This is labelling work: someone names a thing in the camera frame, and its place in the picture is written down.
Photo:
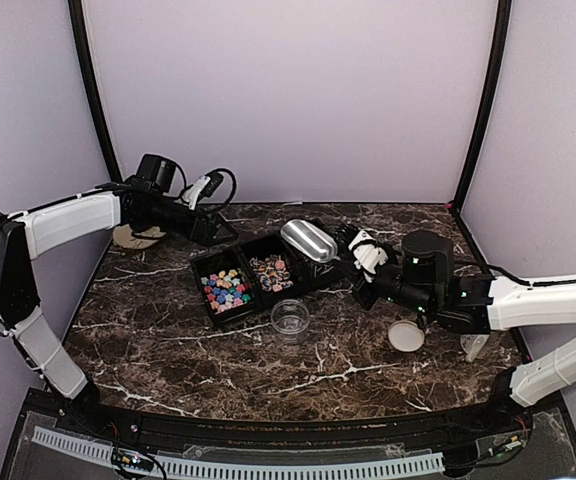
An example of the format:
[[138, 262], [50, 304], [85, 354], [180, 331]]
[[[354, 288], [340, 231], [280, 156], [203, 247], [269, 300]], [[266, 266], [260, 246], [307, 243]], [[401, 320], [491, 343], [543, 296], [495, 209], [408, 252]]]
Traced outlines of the black three-compartment candy tray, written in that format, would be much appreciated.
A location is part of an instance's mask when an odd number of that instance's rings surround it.
[[341, 271], [313, 262], [272, 233], [190, 261], [215, 328], [333, 286]]

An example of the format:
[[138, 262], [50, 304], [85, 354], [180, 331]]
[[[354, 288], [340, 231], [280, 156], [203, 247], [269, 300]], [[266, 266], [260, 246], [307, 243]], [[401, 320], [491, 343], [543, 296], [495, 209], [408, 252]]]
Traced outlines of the metal candy scoop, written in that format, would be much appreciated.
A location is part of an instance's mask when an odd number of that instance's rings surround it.
[[280, 229], [284, 241], [301, 254], [319, 264], [347, 262], [331, 235], [303, 219], [288, 221]]

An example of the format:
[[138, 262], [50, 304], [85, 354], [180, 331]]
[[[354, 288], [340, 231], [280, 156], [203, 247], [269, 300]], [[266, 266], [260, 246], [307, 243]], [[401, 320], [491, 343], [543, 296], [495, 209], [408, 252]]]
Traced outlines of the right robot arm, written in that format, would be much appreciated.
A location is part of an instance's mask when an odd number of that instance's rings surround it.
[[[414, 311], [460, 335], [513, 328], [576, 324], [576, 275], [519, 279], [499, 267], [488, 275], [458, 276], [452, 242], [428, 230], [406, 235], [401, 250], [359, 231], [348, 245], [372, 295]], [[576, 337], [530, 363], [499, 374], [490, 403], [478, 413], [489, 434], [502, 432], [544, 397], [576, 382]]]

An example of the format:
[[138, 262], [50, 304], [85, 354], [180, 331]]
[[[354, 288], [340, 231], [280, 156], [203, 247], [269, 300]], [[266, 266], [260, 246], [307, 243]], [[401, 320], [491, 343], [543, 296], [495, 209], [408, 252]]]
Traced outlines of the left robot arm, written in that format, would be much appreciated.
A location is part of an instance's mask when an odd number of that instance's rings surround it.
[[0, 335], [11, 338], [29, 367], [59, 397], [73, 403], [71, 421], [88, 436], [109, 427], [108, 412], [96, 403], [98, 387], [68, 353], [46, 308], [51, 287], [39, 264], [81, 239], [128, 226], [151, 227], [202, 247], [233, 241], [238, 233], [212, 206], [192, 209], [171, 197], [128, 184], [108, 183], [47, 204], [0, 211]]

